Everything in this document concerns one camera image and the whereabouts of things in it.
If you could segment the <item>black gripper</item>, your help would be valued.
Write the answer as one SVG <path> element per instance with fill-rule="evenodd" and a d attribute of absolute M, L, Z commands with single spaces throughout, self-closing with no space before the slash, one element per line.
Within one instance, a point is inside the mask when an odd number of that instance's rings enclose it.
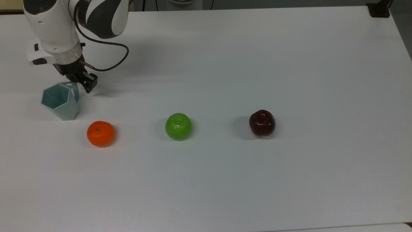
<path fill-rule="evenodd" d="M 75 85 L 81 83 L 86 93 L 90 93 L 98 82 L 97 75 L 93 73 L 87 73 L 85 66 L 79 61 L 72 62 L 70 64 L 53 64 L 55 69 L 60 75 L 66 76 L 67 83 L 74 83 Z"/>

